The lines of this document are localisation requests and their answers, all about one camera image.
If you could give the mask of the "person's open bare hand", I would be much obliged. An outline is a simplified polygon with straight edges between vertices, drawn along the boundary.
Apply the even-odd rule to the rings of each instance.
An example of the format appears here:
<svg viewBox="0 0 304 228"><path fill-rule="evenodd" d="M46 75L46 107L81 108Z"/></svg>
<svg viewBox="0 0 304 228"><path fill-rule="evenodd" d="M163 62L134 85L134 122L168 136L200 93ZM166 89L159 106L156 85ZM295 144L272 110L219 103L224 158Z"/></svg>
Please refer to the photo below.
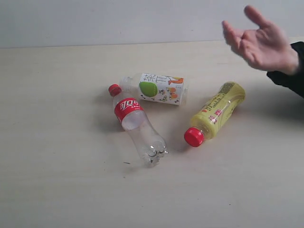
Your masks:
<svg viewBox="0 0 304 228"><path fill-rule="evenodd" d="M253 6L245 6L244 14L258 29L237 30L227 21L222 22L223 35L232 52L254 69L295 74L300 67L299 55L283 30Z"/></svg>

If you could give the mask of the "black sleeved forearm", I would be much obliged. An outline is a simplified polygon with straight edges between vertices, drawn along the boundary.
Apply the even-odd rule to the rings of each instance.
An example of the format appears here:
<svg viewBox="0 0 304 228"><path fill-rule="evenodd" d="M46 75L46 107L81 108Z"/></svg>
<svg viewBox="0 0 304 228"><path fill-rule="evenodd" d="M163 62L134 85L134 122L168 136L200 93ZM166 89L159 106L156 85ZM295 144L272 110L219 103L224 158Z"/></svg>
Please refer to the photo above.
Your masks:
<svg viewBox="0 0 304 228"><path fill-rule="evenodd" d="M298 53L299 68L296 72L289 76L279 71L270 71L266 75L272 82L278 86L283 86L297 95L304 97L304 43L302 41L291 44L293 50Z"/></svg>

